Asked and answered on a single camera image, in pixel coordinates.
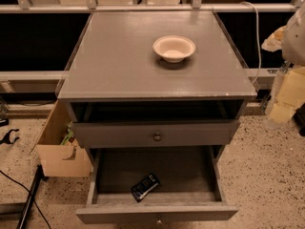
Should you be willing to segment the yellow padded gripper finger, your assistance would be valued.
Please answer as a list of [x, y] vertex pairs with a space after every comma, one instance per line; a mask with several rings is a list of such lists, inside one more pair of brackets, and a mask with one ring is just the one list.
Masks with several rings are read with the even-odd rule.
[[288, 122], [305, 103], [305, 67], [280, 72], [274, 80], [268, 117], [275, 123]]
[[280, 27], [275, 30], [261, 45], [261, 48], [267, 52], [276, 52], [282, 49], [281, 43], [286, 27]]

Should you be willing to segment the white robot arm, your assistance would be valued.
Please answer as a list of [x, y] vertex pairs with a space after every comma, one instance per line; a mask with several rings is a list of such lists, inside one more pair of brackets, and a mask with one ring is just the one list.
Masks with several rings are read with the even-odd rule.
[[261, 48], [282, 51], [283, 59], [293, 67], [280, 71], [274, 79], [272, 98], [266, 108], [267, 117], [276, 124], [288, 122], [305, 104], [305, 5], [288, 23], [264, 40]]

